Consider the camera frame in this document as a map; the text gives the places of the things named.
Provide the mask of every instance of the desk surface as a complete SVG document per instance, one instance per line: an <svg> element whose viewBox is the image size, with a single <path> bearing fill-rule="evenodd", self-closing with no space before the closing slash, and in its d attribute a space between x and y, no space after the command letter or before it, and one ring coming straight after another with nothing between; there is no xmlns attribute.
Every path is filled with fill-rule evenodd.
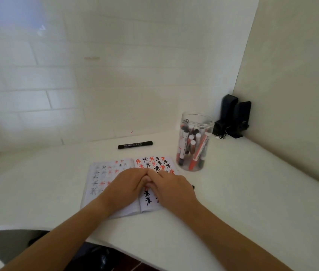
<svg viewBox="0 0 319 271"><path fill-rule="evenodd" d="M117 145L153 140L153 146ZM0 230L51 230L80 207L94 161L175 158L177 132L0 155ZM295 271L319 270L319 183L246 138L212 138L205 167L182 171L199 201ZM167 210L104 222L89 241L169 271L222 270Z"/></svg>

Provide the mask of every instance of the marker jar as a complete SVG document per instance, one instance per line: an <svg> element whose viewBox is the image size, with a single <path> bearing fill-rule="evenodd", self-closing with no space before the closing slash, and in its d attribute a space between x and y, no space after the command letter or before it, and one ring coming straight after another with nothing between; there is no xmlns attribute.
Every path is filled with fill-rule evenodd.
<svg viewBox="0 0 319 271"><path fill-rule="evenodd" d="M210 116L200 112L182 114L176 155L176 163L182 169L198 171L204 167L214 124Z"/></svg>

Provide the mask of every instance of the black asterisk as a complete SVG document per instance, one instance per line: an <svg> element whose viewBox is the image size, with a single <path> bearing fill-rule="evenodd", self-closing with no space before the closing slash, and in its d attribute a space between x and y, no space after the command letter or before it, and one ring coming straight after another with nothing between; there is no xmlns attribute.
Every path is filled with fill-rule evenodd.
<svg viewBox="0 0 319 271"><path fill-rule="evenodd" d="M147 205L152 202L149 197L146 198L146 201L147 201Z"/></svg>

